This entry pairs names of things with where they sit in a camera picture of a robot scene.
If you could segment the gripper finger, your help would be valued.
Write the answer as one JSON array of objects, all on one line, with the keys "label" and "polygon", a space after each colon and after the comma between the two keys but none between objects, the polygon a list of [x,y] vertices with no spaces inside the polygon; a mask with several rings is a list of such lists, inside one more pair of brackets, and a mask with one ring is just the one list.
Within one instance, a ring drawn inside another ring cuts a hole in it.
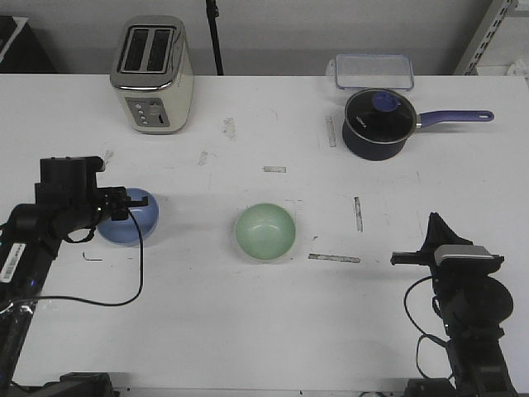
[{"label": "gripper finger", "polygon": [[420,251],[434,252],[442,245],[471,245],[472,241],[458,236],[439,213],[430,213],[427,234]]},{"label": "gripper finger", "polygon": [[127,208],[146,207],[149,205],[149,199],[147,196],[142,196],[140,199],[132,199],[128,197],[126,199]]}]

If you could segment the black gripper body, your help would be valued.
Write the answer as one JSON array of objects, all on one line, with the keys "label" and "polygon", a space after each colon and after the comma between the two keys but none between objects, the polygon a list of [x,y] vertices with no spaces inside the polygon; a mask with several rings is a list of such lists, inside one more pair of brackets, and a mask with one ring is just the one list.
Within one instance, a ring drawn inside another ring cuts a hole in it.
[{"label": "black gripper body", "polygon": [[495,255],[489,261],[454,261],[438,266],[434,260],[434,252],[397,252],[395,251],[390,259],[392,265],[424,265],[434,270],[458,273],[494,273],[498,271],[504,262],[504,257]]},{"label": "black gripper body", "polygon": [[99,156],[42,159],[36,202],[50,205],[69,222],[126,220],[131,199],[124,187],[98,187],[97,173],[104,170],[105,162]]}]

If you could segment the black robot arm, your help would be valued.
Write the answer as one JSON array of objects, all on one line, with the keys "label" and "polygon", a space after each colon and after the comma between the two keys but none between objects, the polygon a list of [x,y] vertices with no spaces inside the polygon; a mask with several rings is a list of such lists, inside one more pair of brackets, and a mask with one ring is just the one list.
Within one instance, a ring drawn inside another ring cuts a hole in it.
[{"label": "black robot arm", "polygon": [[18,204],[1,226],[1,394],[14,389],[12,378],[52,262],[70,233],[111,219],[132,218],[131,210],[149,199],[134,200],[124,187],[100,188],[96,174],[102,158],[64,157],[40,161],[41,179],[34,203]]},{"label": "black robot arm", "polygon": [[492,273],[503,256],[459,237],[438,213],[431,213],[419,251],[394,252],[391,263],[424,265],[434,296],[432,308],[441,318],[446,340],[422,332],[446,350],[451,375],[411,379],[406,396],[515,396],[499,340],[500,324],[513,311],[513,298]]}]

